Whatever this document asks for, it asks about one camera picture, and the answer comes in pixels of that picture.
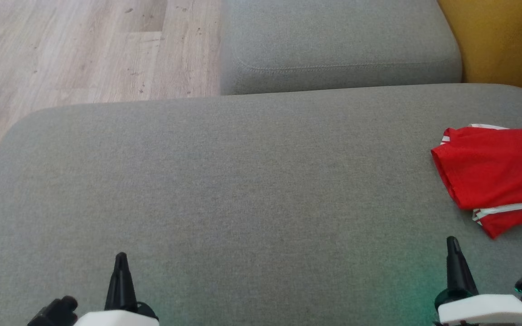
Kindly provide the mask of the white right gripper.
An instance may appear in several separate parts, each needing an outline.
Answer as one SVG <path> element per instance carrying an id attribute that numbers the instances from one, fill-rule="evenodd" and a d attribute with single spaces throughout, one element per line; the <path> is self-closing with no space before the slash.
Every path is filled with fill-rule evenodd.
<path id="1" fill-rule="evenodd" d="M 458 239 L 447 238 L 447 290 L 435 298 L 437 326 L 522 326 L 522 295 L 480 294 Z"/>

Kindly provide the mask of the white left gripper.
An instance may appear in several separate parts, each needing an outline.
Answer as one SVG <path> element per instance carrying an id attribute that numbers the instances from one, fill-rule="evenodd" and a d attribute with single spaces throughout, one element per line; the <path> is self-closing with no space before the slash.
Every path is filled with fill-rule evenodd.
<path id="1" fill-rule="evenodd" d="M 159 326 L 153 309 L 138 302 L 129 270 L 128 256 L 116 254 L 103 311 L 89 312 L 75 326 Z"/>

